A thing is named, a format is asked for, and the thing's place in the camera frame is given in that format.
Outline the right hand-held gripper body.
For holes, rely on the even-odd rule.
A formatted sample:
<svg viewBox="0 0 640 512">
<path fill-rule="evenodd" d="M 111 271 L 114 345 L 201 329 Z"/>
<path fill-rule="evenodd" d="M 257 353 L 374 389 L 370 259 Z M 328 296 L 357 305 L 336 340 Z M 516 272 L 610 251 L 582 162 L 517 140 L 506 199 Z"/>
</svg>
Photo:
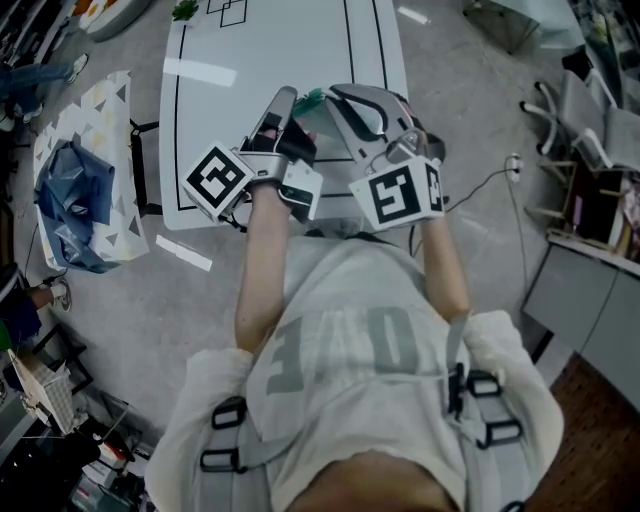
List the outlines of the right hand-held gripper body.
<svg viewBox="0 0 640 512">
<path fill-rule="evenodd" d="M 349 184 L 374 231 L 443 217 L 442 163 L 424 154 L 425 133 L 410 129 L 387 145 L 376 172 Z"/>
</svg>

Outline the grey round floor cushion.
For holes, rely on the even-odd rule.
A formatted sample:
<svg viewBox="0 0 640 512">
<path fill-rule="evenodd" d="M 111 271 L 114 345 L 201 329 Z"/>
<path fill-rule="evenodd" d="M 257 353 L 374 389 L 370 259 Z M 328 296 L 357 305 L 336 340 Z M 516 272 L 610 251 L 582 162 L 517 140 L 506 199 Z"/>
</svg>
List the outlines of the grey round floor cushion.
<svg viewBox="0 0 640 512">
<path fill-rule="evenodd" d="M 70 18 L 71 31 L 84 32 L 94 42 L 109 40 L 134 23 L 153 0 L 109 0 L 108 8 L 87 31 L 79 27 L 81 16 Z"/>
</svg>

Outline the grey cabinet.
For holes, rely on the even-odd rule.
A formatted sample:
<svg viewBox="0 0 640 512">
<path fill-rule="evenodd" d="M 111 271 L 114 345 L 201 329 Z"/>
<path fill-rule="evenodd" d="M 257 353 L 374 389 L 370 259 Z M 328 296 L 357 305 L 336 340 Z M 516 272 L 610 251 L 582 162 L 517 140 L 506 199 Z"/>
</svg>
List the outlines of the grey cabinet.
<svg viewBox="0 0 640 512">
<path fill-rule="evenodd" d="M 551 244 L 524 312 L 640 409 L 640 276 Z"/>
</svg>

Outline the black table frame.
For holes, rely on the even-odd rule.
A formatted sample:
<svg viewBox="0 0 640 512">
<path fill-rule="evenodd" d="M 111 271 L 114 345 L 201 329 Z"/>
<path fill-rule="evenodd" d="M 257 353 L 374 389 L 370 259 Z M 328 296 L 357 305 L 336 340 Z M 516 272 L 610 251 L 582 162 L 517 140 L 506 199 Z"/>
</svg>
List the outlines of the black table frame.
<svg viewBox="0 0 640 512">
<path fill-rule="evenodd" d="M 144 155 L 141 135 L 159 128 L 159 122 L 150 122 L 144 124 L 138 124 L 133 120 L 130 120 L 131 132 L 131 156 L 132 156 L 132 172 L 133 182 L 136 192 L 136 205 L 140 217 L 143 218 L 146 215 L 162 216 L 163 210 L 160 204 L 150 203 L 148 201 L 146 180 L 145 180 L 145 166 Z"/>
</svg>

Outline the white printed t-shirt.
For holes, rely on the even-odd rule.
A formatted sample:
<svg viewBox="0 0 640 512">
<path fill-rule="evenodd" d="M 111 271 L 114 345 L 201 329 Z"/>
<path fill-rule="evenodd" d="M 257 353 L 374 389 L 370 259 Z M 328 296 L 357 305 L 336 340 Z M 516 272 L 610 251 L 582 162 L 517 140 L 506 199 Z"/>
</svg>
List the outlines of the white printed t-shirt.
<svg viewBox="0 0 640 512">
<path fill-rule="evenodd" d="M 262 432 L 276 437 L 328 391 L 371 375 L 445 367 L 451 324 L 425 298 L 422 273 L 403 250 L 358 239 L 296 237 L 288 267 L 284 313 L 258 355 L 227 348 L 188 360 L 184 387 L 145 475 L 159 512 L 220 512 L 203 499 L 199 457 L 212 412 L 226 398 L 244 394 Z M 510 316 L 494 311 L 469 318 L 459 359 L 475 356 L 498 372 L 525 409 L 534 492 L 561 444 L 562 412 Z M 466 466 L 438 411 L 438 394 L 406 384 L 366 387 L 269 464 L 272 512 L 285 512 L 329 464 L 369 451 L 426 469 L 468 512 Z"/>
</svg>

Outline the black stool frame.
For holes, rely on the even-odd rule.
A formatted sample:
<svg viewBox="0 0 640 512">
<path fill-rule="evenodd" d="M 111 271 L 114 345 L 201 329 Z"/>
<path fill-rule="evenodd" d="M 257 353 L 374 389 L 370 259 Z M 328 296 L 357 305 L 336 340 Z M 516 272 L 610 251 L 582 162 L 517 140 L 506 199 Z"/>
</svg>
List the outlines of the black stool frame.
<svg viewBox="0 0 640 512">
<path fill-rule="evenodd" d="M 66 368 L 72 366 L 80 373 L 83 380 L 78 384 L 72 385 L 71 389 L 71 394 L 75 396 L 79 392 L 84 391 L 94 381 L 94 378 L 80 359 L 80 355 L 87 350 L 87 346 L 83 343 L 74 344 L 63 326 L 56 324 L 36 343 L 32 349 L 32 353 L 34 355 L 39 354 L 54 339 L 59 340 L 58 345 L 60 346 L 61 356 L 49 363 L 48 368 L 52 371 L 57 371 L 62 365 L 65 365 Z"/>
</svg>

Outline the person's right hand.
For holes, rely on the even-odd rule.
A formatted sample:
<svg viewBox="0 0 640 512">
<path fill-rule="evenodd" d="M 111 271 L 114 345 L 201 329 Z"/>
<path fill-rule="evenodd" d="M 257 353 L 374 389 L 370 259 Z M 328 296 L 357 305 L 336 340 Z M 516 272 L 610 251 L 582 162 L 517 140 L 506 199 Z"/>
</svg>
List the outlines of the person's right hand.
<svg viewBox="0 0 640 512">
<path fill-rule="evenodd" d="M 443 163 L 446 158 L 446 145 L 438 136 L 426 132 L 424 154 L 429 160 L 438 160 Z"/>
</svg>

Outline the grey harness black buckles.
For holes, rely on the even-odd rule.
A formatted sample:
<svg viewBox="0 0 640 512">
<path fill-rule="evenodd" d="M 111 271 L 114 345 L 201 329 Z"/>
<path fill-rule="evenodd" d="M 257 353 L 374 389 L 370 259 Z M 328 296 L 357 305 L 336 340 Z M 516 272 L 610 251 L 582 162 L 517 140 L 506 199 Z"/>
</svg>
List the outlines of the grey harness black buckles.
<svg viewBox="0 0 640 512">
<path fill-rule="evenodd" d="M 211 434 L 199 457 L 203 499 L 220 512 L 272 512 L 267 467 L 284 457 L 319 419 L 373 384 L 412 385 L 438 394 L 438 411 L 453 430 L 467 470 L 468 512 L 523 512 L 532 494 L 532 433 L 525 409 L 475 356 L 459 359 L 470 318 L 448 331 L 446 365 L 426 374 L 382 373 L 360 378 L 307 404 L 291 430 L 272 437 L 257 425 L 244 394 L 230 396 L 212 412 Z"/>
</svg>

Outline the clear green-zip plastic bag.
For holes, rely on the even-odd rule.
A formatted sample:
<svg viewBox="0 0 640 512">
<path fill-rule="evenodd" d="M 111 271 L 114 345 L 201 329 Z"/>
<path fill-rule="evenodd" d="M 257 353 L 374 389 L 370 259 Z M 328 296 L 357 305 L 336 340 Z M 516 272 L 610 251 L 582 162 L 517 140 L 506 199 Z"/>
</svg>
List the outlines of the clear green-zip plastic bag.
<svg viewBox="0 0 640 512">
<path fill-rule="evenodd" d="M 327 90 L 315 88 L 300 96 L 293 118 L 305 132 L 315 133 L 316 161 L 351 161 L 351 155 L 325 105 Z"/>
</svg>

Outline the wooden shelf unit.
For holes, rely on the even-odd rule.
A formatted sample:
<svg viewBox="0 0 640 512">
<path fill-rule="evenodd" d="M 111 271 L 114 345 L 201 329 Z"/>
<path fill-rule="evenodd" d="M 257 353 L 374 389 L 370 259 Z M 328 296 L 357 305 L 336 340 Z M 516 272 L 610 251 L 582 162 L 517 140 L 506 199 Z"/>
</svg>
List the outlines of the wooden shelf unit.
<svg viewBox="0 0 640 512">
<path fill-rule="evenodd" d="M 624 171 L 592 171 L 581 161 L 543 161 L 538 168 L 560 193 L 555 209 L 527 206 L 547 233 L 640 263 L 640 182 Z"/>
</svg>

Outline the crumpled blue cloth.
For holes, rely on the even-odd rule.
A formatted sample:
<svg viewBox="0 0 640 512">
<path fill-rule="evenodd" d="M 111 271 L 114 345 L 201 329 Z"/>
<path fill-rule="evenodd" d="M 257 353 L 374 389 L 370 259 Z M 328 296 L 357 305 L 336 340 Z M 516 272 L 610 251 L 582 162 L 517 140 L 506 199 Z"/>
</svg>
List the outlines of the crumpled blue cloth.
<svg viewBox="0 0 640 512">
<path fill-rule="evenodd" d="M 108 226 L 115 168 L 76 141 L 59 140 L 40 170 L 34 202 L 57 265 L 104 274 L 114 265 L 92 248 L 95 223 Z"/>
</svg>

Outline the patterned bin with blue cloth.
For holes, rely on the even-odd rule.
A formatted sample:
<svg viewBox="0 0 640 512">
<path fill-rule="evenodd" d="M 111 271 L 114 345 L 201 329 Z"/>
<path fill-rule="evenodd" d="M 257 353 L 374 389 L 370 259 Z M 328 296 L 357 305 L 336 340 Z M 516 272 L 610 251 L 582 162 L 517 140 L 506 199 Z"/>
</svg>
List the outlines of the patterned bin with blue cloth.
<svg viewBox="0 0 640 512">
<path fill-rule="evenodd" d="M 113 268 L 149 251 L 133 182 L 130 92 L 129 72 L 109 74 L 71 102 L 43 129 L 36 139 L 33 156 L 34 186 L 44 163 L 61 139 L 80 143 L 115 168 L 110 224 L 95 223 L 91 241 L 91 248 L 106 262 L 112 263 Z M 47 264 L 62 270 L 64 267 L 54 261 L 37 205 L 36 210 Z"/>
</svg>

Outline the person's left hand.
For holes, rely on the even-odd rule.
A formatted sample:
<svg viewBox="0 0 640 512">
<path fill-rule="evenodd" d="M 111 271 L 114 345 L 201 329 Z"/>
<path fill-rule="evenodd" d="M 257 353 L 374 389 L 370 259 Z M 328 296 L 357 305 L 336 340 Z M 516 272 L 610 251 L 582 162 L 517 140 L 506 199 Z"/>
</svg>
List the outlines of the person's left hand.
<svg viewBox="0 0 640 512">
<path fill-rule="evenodd" d="M 240 146 L 243 152 L 275 153 L 284 155 L 291 162 L 302 160 L 309 166 L 315 162 L 317 148 L 314 140 L 294 119 L 284 127 L 271 117 L 263 121 L 256 135 L 249 137 Z"/>
</svg>

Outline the white egg-shaped cushion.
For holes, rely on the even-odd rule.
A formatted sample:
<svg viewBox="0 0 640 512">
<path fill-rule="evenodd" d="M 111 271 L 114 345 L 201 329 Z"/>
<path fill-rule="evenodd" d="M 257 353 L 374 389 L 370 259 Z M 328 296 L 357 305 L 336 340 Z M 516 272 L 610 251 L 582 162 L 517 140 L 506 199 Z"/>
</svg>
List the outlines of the white egg-shaped cushion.
<svg viewBox="0 0 640 512">
<path fill-rule="evenodd" d="M 109 0 L 92 0 L 88 9 L 81 15 L 79 27 L 87 31 L 106 11 L 108 2 Z"/>
</svg>

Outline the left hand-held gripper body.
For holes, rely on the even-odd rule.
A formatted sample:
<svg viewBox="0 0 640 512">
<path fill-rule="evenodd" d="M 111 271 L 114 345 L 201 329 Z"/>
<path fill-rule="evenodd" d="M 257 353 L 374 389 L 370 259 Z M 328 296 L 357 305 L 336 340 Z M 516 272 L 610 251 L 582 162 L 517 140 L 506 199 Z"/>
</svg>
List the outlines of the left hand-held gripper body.
<svg viewBox="0 0 640 512">
<path fill-rule="evenodd" d="M 252 199 L 257 186 L 273 187 L 301 223 L 311 221 L 321 197 L 323 176 L 300 158 L 228 149 L 216 141 L 181 178 L 181 187 L 215 224 L 234 224 L 235 211 Z"/>
</svg>

